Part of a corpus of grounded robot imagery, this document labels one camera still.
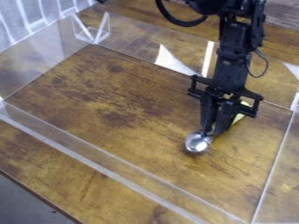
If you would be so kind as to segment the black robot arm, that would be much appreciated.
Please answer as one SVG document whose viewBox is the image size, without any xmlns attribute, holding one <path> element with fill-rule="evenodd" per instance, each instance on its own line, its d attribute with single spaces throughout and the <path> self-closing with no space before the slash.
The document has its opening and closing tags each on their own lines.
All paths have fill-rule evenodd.
<svg viewBox="0 0 299 224">
<path fill-rule="evenodd" d="M 223 133 L 237 115 L 257 115 L 263 96 L 245 89 L 252 54 L 261 46 L 265 0 L 189 0 L 203 16 L 219 16 L 219 49 L 213 76 L 190 77 L 188 95 L 200 100 L 200 133 Z"/>
</svg>

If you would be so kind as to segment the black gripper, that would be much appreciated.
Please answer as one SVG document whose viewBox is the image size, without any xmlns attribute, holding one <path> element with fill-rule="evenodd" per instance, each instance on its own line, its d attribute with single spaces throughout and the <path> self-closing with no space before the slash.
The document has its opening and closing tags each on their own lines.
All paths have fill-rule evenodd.
<svg viewBox="0 0 299 224">
<path fill-rule="evenodd" d="M 251 74 L 251 59 L 251 52 L 217 51 L 213 76 L 211 78 L 196 74 L 190 76 L 188 95 L 200 100 L 200 126 L 204 133 L 211 132 L 215 120 L 216 134 L 221 134 L 229 128 L 237 115 L 236 101 L 249 104 L 251 112 L 247 116 L 256 117 L 257 115 L 263 96 L 245 88 Z"/>
</svg>

